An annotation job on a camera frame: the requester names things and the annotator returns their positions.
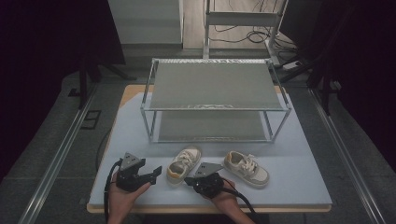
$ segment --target hand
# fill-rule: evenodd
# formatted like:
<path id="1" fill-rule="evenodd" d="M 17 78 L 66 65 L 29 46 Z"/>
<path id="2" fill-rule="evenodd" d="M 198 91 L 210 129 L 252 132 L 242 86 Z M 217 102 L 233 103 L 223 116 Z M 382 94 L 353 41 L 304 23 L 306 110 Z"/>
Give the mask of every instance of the hand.
<path id="1" fill-rule="evenodd" d="M 134 206 L 134 201 L 151 186 L 146 183 L 135 192 L 127 192 L 116 186 L 117 172 L 112 177 L 112 184 L 108 192 L 108 224 L 122 223 Z"/>
<path id="2" fill-rule="evenodd" d="M 223 180 L 224 188 L 234 190 L 235 183 L 231 180 Z M 236 197 L 231 193 L 222 191 L 213 199 L 209 199 L 223 214 L 237 224 L 254 224 L 254 222 L 241 210 Z"/>

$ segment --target children's shoe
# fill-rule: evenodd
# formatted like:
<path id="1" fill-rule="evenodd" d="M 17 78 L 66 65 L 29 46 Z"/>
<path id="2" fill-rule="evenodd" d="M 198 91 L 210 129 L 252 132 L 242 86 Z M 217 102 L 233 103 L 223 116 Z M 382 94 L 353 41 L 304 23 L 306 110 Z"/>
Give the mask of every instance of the children's shoe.
<path id="1" fill-rule="evenodd" d="M 201 150 L 197 147 L 186 147 L 172 160 L 166 171 L 168 182 L 178 186 L 201 159 Z"/>
<path id="2" fill-rule="evenodd" d="M 239 176 L 250 186 L 262 188 L 268 183 L 269 175 L 252 158 L 254 158 L 252 155 L 246 156 L 240 152 L 231 151 L 224 158 L 224 168 Z"/>

